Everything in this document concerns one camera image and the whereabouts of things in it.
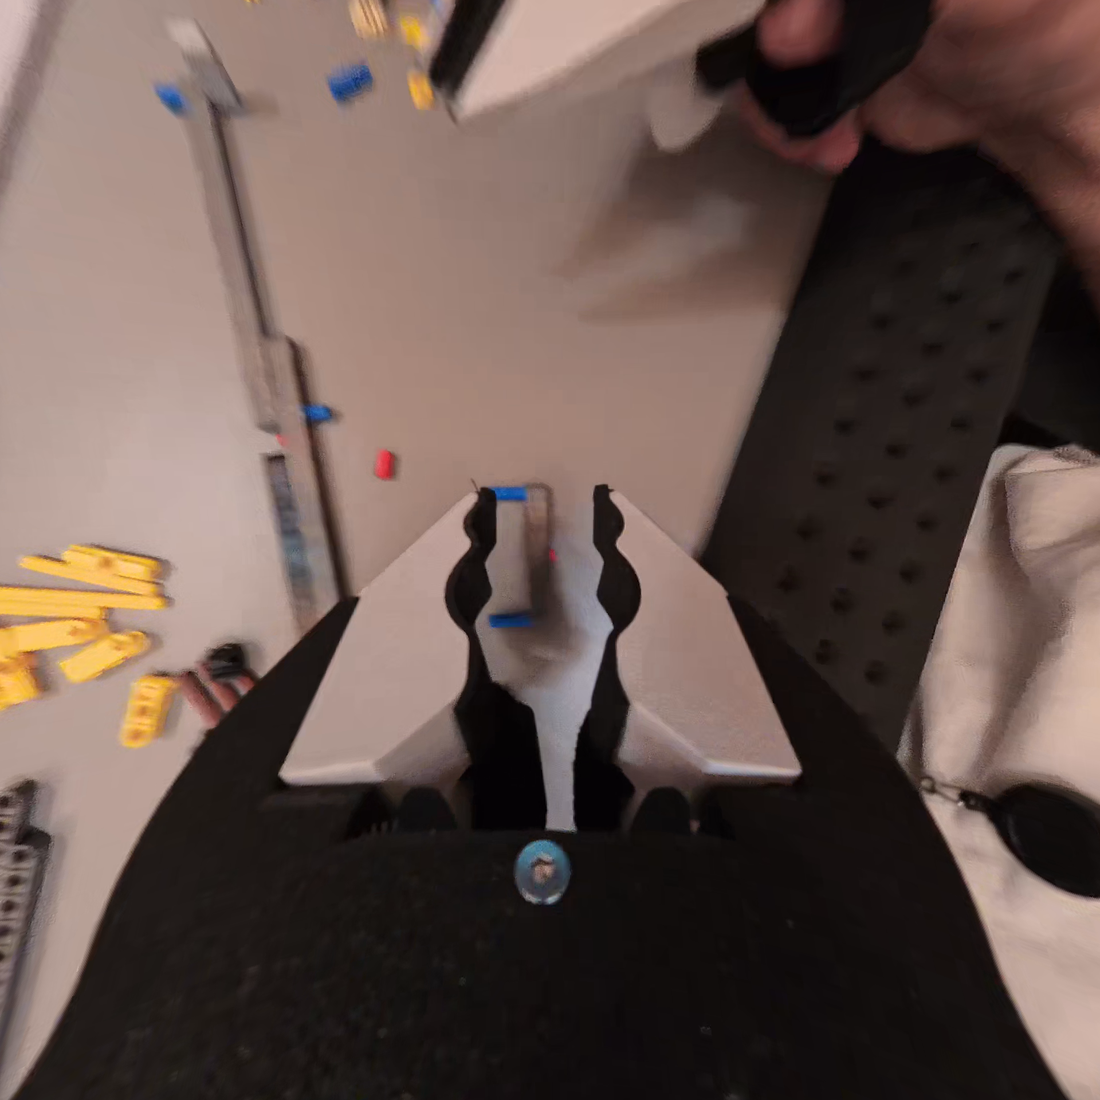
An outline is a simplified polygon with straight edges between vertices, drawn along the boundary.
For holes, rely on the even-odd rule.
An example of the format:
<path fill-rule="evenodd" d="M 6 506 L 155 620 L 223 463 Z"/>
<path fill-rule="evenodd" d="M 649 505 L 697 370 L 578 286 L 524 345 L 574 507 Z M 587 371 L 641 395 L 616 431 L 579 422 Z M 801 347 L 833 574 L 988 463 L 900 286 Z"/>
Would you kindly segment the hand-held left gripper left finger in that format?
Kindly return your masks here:
<path fill-rule="evenodd" d="M 366 786 L 391 806 L 438 795 L 476 831 L 541 831 L 547 785 L 532 709 L 493 676 L 477 620 L 499 497 L 464 497 L 361 592 L 279 777 Z"/>

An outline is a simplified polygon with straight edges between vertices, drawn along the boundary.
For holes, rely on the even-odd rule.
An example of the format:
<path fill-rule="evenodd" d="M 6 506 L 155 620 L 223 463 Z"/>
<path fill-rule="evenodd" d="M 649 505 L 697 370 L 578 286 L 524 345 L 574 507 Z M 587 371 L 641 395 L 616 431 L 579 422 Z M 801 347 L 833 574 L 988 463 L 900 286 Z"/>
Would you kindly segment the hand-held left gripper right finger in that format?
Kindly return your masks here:
<path fill-rule="evenodd" d="M 594 493 L 609 618 L 573 759 L 578 831 L 623 831 L 655 791 L 695 810 L 719 787 L 803 776 L 725 588 L 623 493 Z"/>

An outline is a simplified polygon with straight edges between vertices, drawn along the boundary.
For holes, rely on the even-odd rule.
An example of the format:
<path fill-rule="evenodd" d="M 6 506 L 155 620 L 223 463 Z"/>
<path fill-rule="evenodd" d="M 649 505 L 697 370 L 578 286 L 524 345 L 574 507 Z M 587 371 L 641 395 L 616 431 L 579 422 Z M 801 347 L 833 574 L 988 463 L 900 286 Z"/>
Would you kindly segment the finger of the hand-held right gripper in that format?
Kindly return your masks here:
<path fill-rule="evenodd" d="M 578 100 L 695 62 L 752 28 L 764 2 L 461 2 L 429 80 L 455 120 L 540 97 Z"/>

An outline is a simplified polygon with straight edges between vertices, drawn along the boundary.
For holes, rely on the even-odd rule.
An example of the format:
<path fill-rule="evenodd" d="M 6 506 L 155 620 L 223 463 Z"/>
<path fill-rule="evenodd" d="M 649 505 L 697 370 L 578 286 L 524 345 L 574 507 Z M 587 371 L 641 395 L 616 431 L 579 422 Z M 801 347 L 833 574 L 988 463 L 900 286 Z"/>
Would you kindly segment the dark grey lego beam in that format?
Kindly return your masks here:
<path fill-rule="evenodd" d="M 492 486 L 497 544 L 490 553 L 493 630 L 535 629 L 553 607 L 554 495 L 545 484 Z"/>

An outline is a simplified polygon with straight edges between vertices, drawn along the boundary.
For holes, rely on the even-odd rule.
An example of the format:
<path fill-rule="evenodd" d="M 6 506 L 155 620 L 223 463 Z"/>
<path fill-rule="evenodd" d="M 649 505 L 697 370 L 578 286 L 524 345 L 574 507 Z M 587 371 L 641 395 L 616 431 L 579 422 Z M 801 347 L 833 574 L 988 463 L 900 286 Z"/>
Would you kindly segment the dark brown lego connectors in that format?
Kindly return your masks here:
<path fill-rule="evenodd" d="M 249 671 L 232 677 L 215 676 L 210 667 L 198 666 L 176 675 L 175 684 L 198 717 L 201 728 L 211 732 L 255 689 L 257 681 Z"/>

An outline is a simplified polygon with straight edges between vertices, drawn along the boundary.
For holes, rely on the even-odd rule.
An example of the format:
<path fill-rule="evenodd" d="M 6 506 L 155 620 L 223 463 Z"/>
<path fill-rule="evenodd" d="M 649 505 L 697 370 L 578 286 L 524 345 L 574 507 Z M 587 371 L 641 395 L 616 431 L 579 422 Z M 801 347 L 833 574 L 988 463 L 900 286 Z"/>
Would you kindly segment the pile of mixed lego pins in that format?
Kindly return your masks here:
<path fill-rule="evenodd" d="M 437 108 L 429 70 L 442 33 L 444 8 L 421 2 L 348 2 L 353 34 L 367 50 L 361 59 L 338 65 L 325 83 L 332 99 L 350 104 L 371 92 L 376 83 L 372 61 L 392 57 L 406 67 L 408 95 L 420 112 Z"/>

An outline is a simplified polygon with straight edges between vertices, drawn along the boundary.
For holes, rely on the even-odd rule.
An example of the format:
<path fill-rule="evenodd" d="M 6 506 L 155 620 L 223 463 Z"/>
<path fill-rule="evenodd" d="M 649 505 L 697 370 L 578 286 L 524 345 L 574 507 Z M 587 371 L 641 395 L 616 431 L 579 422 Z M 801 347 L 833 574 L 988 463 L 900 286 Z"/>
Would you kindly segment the group of yellow lego pieces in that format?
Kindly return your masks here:
<path fill-rule="evenodd" d="M 118 742 L 130 749 L 154 744 L 168 726 L 176 680 L 138 671 L 158 645 L 139 622 L 172 609 L 169 563 L 71 544 L 56 556 L 24 556 L 19 567 L 32 579 L 2 586 L 3 714 L 65 688 L 131 675 Z"/>

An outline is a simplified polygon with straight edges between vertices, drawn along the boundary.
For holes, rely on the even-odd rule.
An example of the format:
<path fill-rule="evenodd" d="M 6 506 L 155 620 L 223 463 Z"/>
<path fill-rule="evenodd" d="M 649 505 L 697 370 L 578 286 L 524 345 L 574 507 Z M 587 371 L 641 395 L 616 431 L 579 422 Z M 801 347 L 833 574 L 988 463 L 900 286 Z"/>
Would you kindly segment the long grey lego beam assembly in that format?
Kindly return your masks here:
<path fill-rule="evenodd" d="M 232 148 L 231 123 L 245 114 L 245 101 L 197 20 L 168 16 L 166 27 L 183 57 L 177 113 L 197 167 L 252 419 L 269 442 L 266 482 L 293 616 L 304 635 L 344 600 L 346 586 L 302 358 L 272 316 Z"/>

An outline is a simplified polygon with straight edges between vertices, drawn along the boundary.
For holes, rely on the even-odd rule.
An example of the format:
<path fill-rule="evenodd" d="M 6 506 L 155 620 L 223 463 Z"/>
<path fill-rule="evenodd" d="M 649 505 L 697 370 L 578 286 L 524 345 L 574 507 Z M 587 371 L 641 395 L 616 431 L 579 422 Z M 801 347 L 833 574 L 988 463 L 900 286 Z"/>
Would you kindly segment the stack of black lego beams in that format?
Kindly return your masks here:
<path fill-rule="evenodd" d="M 10 1032 L 52 850 L 52 837 L 33 821 L 37 795 L 35 780 L 2 791 L 2 1043 Z"/>

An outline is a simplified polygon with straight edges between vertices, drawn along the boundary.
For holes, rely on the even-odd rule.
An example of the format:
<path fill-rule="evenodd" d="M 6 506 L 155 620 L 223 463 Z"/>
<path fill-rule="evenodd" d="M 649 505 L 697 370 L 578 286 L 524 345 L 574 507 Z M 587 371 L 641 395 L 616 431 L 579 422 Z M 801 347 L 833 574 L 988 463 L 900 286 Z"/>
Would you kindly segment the person's right hand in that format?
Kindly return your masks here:
<path fill-rule="evenodd" d="M 867 137 L 905 154 L 975 146 L 1017 180 L 1099 300 L 1099 3 L 946 2 L 896 78 L 814 139 L 789 138 L 740 89 L 757 140 L 837 175 Z"/>

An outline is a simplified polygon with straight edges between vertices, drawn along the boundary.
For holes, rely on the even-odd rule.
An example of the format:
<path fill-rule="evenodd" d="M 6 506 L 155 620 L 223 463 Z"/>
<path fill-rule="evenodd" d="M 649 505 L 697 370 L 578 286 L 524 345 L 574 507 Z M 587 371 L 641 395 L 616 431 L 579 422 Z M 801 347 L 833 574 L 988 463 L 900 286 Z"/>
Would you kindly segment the person's white shirt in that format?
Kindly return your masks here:
<path fill-rule="evenodd" d="M 1099 797 L 1099 460 L 1005 446 L 979 503 L 899 753 L 912 777 Z M 1099 1098 L 1098 901 L 1044 884 L 981 815 L 926 804 L 1011 998 L 1070 1098 Z"/>

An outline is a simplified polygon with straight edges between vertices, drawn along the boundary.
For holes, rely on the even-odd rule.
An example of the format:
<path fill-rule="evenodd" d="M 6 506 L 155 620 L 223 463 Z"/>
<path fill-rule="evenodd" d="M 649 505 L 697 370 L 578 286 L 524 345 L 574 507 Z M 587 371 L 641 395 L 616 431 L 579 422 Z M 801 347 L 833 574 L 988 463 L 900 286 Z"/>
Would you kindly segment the black badge reel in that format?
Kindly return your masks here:
<path fill-rule="evenodd" d="M 1049 782 L 1023 782 L 987 794 L 924 774 L 920 787 L 984 816 L 1015 861 L 1048 886 L 1099 900 L 1097 802 Z"/>

